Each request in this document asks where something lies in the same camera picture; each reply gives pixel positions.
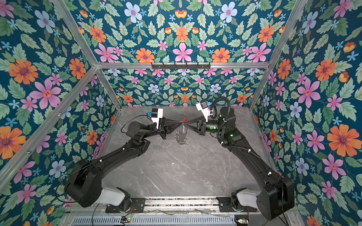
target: black cable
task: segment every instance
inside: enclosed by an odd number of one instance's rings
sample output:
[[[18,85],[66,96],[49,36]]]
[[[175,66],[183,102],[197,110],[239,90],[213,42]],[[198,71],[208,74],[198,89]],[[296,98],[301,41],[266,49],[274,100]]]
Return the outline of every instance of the black cable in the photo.
[[[97,206],[96,206],[96,207],[94,208],[94,210],[93,210],[93,214],[92,214],[92,226],[94,226],[94,224],[93,224],[93,215],[94,215],[94,213],[96,212],[96,209],[97,209],[98,205],[99,205],[99,203],[97,204]]]
[[[152,121],[152,119],[150,119],[150,117],[149,117],[148,115],[137,115],[136,117],[130,119],[128,122],[126,122],[126,123],[122,126],[122,128],[121,128],[121,133],[125,133],[125,132],[123,132],[122,130],[123,130],[123,128],[124,128],[130,121],[132,121],[133,119],[135,119],[135,118],[137,118],[137,117],[140,117],[140,116],[147,116],[147,118]]]

